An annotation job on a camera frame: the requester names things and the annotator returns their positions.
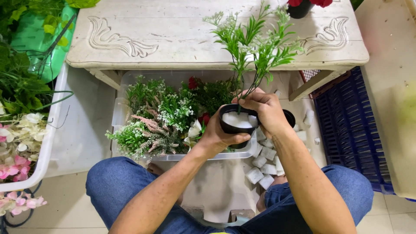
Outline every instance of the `green plastic tray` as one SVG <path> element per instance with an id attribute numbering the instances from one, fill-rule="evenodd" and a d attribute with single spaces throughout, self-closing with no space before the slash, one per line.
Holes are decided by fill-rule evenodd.
<path id="1" fill-rule="evenodd" d="M 65 3 L 61 15 L 62 21 L 70 20 L 77 12 L 78 9 L 72 8 Z M 48 83 L 51 82 L 61 70 L 65 55 L 71 46 L 76 18 L 72 21 L 72 29 L 67 29 L 63 35 L 68 39 L 68 45 L 65 47 L 56 45 L 51 56 L 47 58 L 45 65 L 42 68 L 40 62 L 44 60 L 45 57 L 42 53 L 52 45 L 63 29 L 61 24 L 59 24 L 56 27 L 54 35 L 47 34 L 42 26 L 44 20 L 45 17 L 30 12 L 24 14 L 19 20 L 19 27 L 12 36 L 10 45 L 17 51 L 26 51 L 31 63 L 29 71 L 37 74 L 39 69 L 43 69 L 41 72 L 41 80 Z"/>

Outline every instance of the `hand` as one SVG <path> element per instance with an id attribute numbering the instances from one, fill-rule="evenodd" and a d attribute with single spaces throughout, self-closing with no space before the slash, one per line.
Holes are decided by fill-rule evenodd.
<path id="1" fill-rule="evenodd" d="M 247 133 L 226 134 L 220 125 L 220 109 L 210 118 L 201 139 L 192 149 L 201 149 L 207 159 L 215 157 L 225 150 L 229 145 L 239 144 L 250 140 L 251 136 Z"/>
<path id="2" fill-rule="evenodd" d="M 279 98 L 275 94 L 266 94 L 260 88 L 256 88 L 245 99 L 238 102 L 246 109 L 255 110 L 262 125 L 260 126 L 267 138 L 279 136 L 285 131 L 292 129 L 287 122 L 283 109 L 280 106 Z"/>

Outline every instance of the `bare foot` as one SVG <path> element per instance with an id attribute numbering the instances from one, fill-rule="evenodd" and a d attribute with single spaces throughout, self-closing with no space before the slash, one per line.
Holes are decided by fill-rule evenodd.
<path id="1" fill-rule="evenodd" d="M 273 181 L 273 183 L 272 183 L 272 185 L 271 186 L 273 186 L 273 185 L 276 185 L 276 184 L 284 184 L 284 183 L 286 183 L 287 182 L 287 178 L 286 178 L 286 175 L 284 174 L 284 175 L 281 175 L 281 176 L 276 176 L 275 177 L 275 180 Z M 264 200 L 264 194 L 266 193 L 266 191 L 264 191 L 261 195 L 260 195 L 260 198 L 259 198 L 259 200 L 257 201 L 257 205 L 256 205 L 256 207 L 257 207 L 257 209 L 260 211 L 260 212 L 263 212 L 263 211 L 265 211 L 266 210 L 266 205 L 265 205 L 265 200 Z"/>
<path id="2" fill-rule="evenodd" d="M 147 171 L 156 175 L 162 175 L 163 173 L 165 173 L 164 170 L 162 170 L 158 165 L 153 164 L 153 163 L 149 163 L 149 165 L 147 165 Z M 176 201 L 177 205 L 181 205 L 183 201 L 183 194 L 181 194 L 178 198 L 178 200 Z"/>

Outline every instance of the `blue jeans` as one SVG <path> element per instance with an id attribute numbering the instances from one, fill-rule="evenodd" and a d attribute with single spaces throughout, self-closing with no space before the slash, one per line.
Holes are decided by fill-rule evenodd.
<path id="1" fill-rule="evenodd" d="M 374 193 L 370 182 L 360 173 L 346 167 L 329 165 L 322 170 L 341 194 L 357 225 L 371 209 Z M 124 206 L 156 178 L 157 175 L 146 171 L 129 158 L 110 158 L 97 163 L 88 172 L 87 195 L 110 229 Z M 204 226 L 180 206 L 174 205 L 155 233 L 312 233 L 296 206 L 288 183 L 267 189 L 265 205 L 267 210 L 244 225 L 225 230 Z"/>

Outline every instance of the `knee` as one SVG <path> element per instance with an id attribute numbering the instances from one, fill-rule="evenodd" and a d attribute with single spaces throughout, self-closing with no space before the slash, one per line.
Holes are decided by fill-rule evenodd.
<path id="1" fill-rule="evenodd" d="M 132 168 L 146 170 L 127 157 L 114 157 L 98 162 L 88 171 L 85 185 L 87 194 L 128 179 L 126 173 Z"/>
<path id="2" fill-rule="evenodd" d="M 374 192 L 370 181 L 361 173 L 338 165 L 328 165 L 322 170 L 341 194 L 357 225 L 371 210 Z"/>

